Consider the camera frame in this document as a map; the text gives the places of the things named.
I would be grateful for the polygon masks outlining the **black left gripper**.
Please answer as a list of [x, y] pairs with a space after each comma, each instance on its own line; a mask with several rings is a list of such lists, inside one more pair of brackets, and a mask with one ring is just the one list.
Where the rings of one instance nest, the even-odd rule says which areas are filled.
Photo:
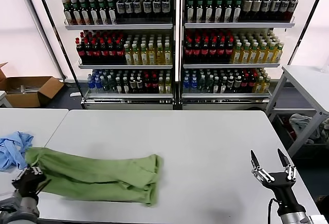
[[12, 180], [12, 185], [22, 198], [32, 197], [36, 195], [39, 184], [45, 180], [46, 176], [41, 169], [38, 166], [32, 166], [20, 171], [18, 176]]

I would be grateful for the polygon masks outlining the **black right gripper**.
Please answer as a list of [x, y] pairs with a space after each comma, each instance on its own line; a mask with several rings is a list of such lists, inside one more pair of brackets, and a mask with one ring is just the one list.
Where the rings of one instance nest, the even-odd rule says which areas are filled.
[[259, 164], [253, 150], [251, 153], [252, 174], [262, 185], [273, 191], [276, 200], [280, 202], [277, 210], [278, 214], [290, 214], [306, 212], [304, 206], [300, 205], [293, 193], [292, 187], [296, 183], [296, 167], [278, 148], [278, 155], [284, 172], [268, 173]]

